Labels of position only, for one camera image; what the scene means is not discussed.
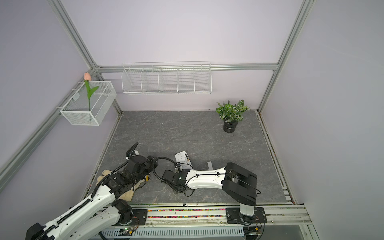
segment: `metal bar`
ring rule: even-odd
[[[87,47],[85,46],[83,40],[81,39],[80,34],[77,32],[76,28],[74,27],[74,24],[71,21],[61,1],[60,0],[47,0],[47,1],[49,5],[51,5],[59,22],[61,23],[61,25],[67,32],[67,34],[69,35],[70,39],[72,40],[73,44],[76,46],[77,50],[79,51],[80,55],[83,57],[88,67],[89,68],[97,67],[97,64],[93,60],[91,54],[89,53]]]
[[[263,131],[263,134],[264,134],[264,137],[265,137],[265,140],[266,140],[266,143],[267,143],[267,146],[271,152],[271,157],[272,157],[272,160],[273,160],[273,163],[275,164],[276,166],[276,170],[277,170],[277,173],[278,173],[278,176],[283,184],[283,187],[286,187],[287,191],[290,193],[290,196],[292,197],[293,201],[294,201],[294,204],[296,204],[296,198],[291,190],[291,187],[289,185],[289,183],[287,182],[287,180],[285,179],[285,173],[284,173],[284,169],[281,167],[281,163],[275,153],[275,150],[272,146],[272,142],[271,142],[271,139],[269,138],[269,134],[268,134],[268,131],[266,129],[266,126],[264,125],[264,120],[263,120],[263,117],[260,113],[257,114],[257,117],[259,119],[259,123],[260,123],[260,126],[262,128],[262,131]]]
[[[281,53],[281,56],[279,58],[279,61],[277,62],[278,63],[278,68],[275,69],[276,71],[274,72],[274,74],[272,75],[272,78],[268,84],[268,87],[264,93],[264,96],[263,96],[263,99],[262,101],[260,102],[260,105],[258,107],[258,112],[262,112],[263,111],[263,108],[265,106],[265,103],[269,97],[269,95],[271,94],[272,92],[272,89],[273,89],[273,86],[275,85],[275,82],[276,82],[276,79],[279,77],[279,74],[281,72],[281,70],[283,69],[284,67],[284,64],[286,63],[286,60],[288,59],[288,56],[293,48],[293,45],[300,33],[300,30],[301,28],[303,27],[304,25],[304,22],[309,14],[309,12],[311,11],[312,9],[312,6],[313,6],[313,3],[315,2],[315,0],[304,0],[301,7],[300,7],[300,11],[296,17],[296,21],[293,25],[293,28],[291,30],[291,33],[288,37],[288,40],[287,42],[285,43],[285,46],[284,46],[284,49],[283,49],[283,52]]]
[[[187,67],[196,67],[201,65],[184,65]],[[235,71],[235,70],[276,70],[278,68],[277,63],[244,63],[244,64],[210,64],[202,65],[203,67],[211,67],[212,71]],[[181,67],[181,65],[144,65],[140,68],[174,68]],[[123,66],[100,66],[95,69],[97,73],[122,73],[124,71]]]
[[[83,84],[83,82],[76,83],[75,87],[64,97],[70,98],[75,91]],[[31,156],[33,151],[39,146],[51,129],[55,126],[61,115],[60,109],[67,102],[64,99],[58,107],[56,107],[50,115],[43,121],[43,123],[36,129],[36,131],[23,143],[23,145],[15,152],[15,154],[7,161],[7,163],[0,169],[0,193],[11,181],[13,176],[22,167],[22,165]]]
[[[300,225],[300,230],[304,240],[313,240],[311,232],[307,225]]]
[[[104,144],[103,150],[101,151],[100,158],[99,158],[99,160],[98,160],[98,163],[97,163],[96,166],[95,166],[95,169],[94,169],[94,171],[93,171],[93,175],[92,175],[91,179],[90,179],[89,182],[88,182],[88,185],[87,185],[88,187],[87,187],[87,189],[84,191],[84,193],[83,193],[82,198],[80,199],[80,201],[82,201],[83,199],[86,198],[86,196],[88,195],[89,190],[91,189],[91,184],[93,183],[93,180],[95,179],[95,177],[97,177],[96,174],[97,174],[97,172],[98,172],[98,170],[99,170],[99,168],[100,168],[100,166],[101,166],[101,163],[102,163],[102,161],[103,161],[103,159],[104,159],[105,153],[107,152],[107,150],[108,150],[108,148],[109,148],[109,145],[110,145],[110,143],[111,143],[111,141],[112,141],[112,138],[113,138],[113,136],[114,136],[114,134],[115,134],[115,132],[116,132],[116,129],[117,129],[118,125],[119,125],[120,119],[121,119],[121,115],[118,115],[118,117],[116,118],[116,122],[115,122],[115,124],[113,125],[113,128],[112,128],[111,132],[109,133],[109,136],[108,136],[108,138],[107,138],[107,141],[106,141],[105,144]]]
[[[169,206],[148,207],[146,225],[141,227],[195,227],[195,226],[229,226],[226,220],[225,208],[234,207],[231,204],[212,204],[208,206]],[[263,207],[267,223],[265,225],[312,225],[308,212],[303,205],[257,205]],[[167,216],[187,216],[182,218],[167,218]]]
[[[308,229],[309,229],[309,231],[311,233],[312,239],[313,240],[319,240],[319,236],[317,235],[317,232],[316,232],[314,226],[313,225],[308,225]]]

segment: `beige glove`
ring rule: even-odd
[[[104,171],[101,173],[102,176],[98,176],[98,177],[97,177],[97,182],[96,182],[96,184],[97,184],[98,182],[100,182],[105,176],[107,176],[107,175],[110,174],[110,173],[111,173],[110,170],[104,170]],[[136,185],[134,186],[135,189],[137,189],[137,188],[140,186],[140,184],[141,184],[142,182],[144,182],[144,179],[141,180],[141,181],[139,181],[138,183],[136,183]],[[133,194],[134,194],[134,191],[132,191],[132,189],[130,189],[128,192],[123,193],[123,194],[119,197],[119,199],[122,199],[122,200],[125,200],[125,201],[127,201],[127,202],[130,202],[130,201],[132,200]]]

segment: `wire basket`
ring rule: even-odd
[[[210,62],[124,63],[122,91],[134,94],[211,93]]]
[[[115,100],[116,91],[110,81],[89,81],[89,86],[99,86],[91,96],[90,111],[84,83],[60,110],[72,125],[99,126]]]

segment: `metal bracket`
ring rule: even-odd
[[[254,217],[247,217],[243,216],[240,213],[239,207],[228,207],[225,209],[225,212],[227,213],[227,223],[228,224],[236,224],[241,223],[247,225],[247,223],[266,223],[266,216],[264,208],[258,207],[254,209]]]
[[[145,225],[145,222],[147,220],[147,214],[148,214],[148,210],[147,209],[132,209],[132,212],[133,212],[133,221],[130,222],[128,225],[137,225],[137,220],[135,217],[137,217],[137,219],[139,220],[139,225],[140,226],[143,226]]]

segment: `gray marble floor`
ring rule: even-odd
[[[186,151],[196,170],[214,169],[234,162],[258,176],[257,188],[262,192],[258,202],[286,202],[268,147],[255,111],[243,114],[234,133],[223,131],[223,121],[215,111],[127,112],[121,117],[116,133],[101,163],[98,175],[113,170],[125,161],[125,152],[135,142],[143,156],[169,157]],[[174,169],[159,160],[156,172]],[[221,189],[197,189],[191,197],[174,194],[152,174],[151,180],[137,190],[131,204],[162,203],[232,203],[236,202]]]

